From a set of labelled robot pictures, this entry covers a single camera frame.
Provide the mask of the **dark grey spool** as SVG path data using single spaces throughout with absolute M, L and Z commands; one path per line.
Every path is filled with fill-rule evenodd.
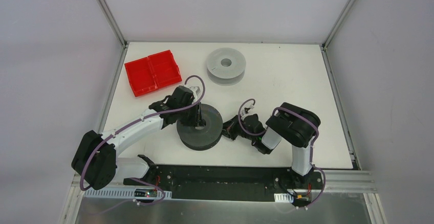
M 202 151 L 215 146 L 222 136 L 223 119 L 211 105 L 201 104 L 203 127 L 191 127 L 177 122 L 177 133 L 182 143 L 192 150 Z

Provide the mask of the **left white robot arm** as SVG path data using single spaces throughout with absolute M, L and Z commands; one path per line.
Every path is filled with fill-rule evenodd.
M 192 127 L 202 125 L 198 112 L 203 96 L 204 91 L 198 86 L 180 85 L 171 95 L 152 103 L 121 127 L 102 133 L 86 132 L 71 163 L 80 175 L 80 189 L 100 190 L 112 181 L 127 178 L 137 178 L 143 185 L 151 185 L 156 172 L 150 168 L 150 161 L 143 156 L 122 158 L 121 153 L 145 136 L 183 119 Z

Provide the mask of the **white perforated spool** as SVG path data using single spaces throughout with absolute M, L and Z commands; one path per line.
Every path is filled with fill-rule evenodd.
M 233 48 L 219 48 L 206 58 L 206 69 L 211 81 L 222 86 L 239 83 L 245 74 L 246 58 Z

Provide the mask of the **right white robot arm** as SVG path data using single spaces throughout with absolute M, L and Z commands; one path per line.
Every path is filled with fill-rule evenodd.
M 262 154 L 270 154 L 283 140 L 292 147 L 289 169 L 293 186 L 303 188 L 311 181 L 314 171 L 313 144 L 319 135 L 320 118 L 313 112 L 284 102 L 275 108 L 263 124 L 253 112 L 255 100 L 248 107 L 243 103 L 237 114 L 223 123 L 222 136 L 235 140 L 247 139 Z

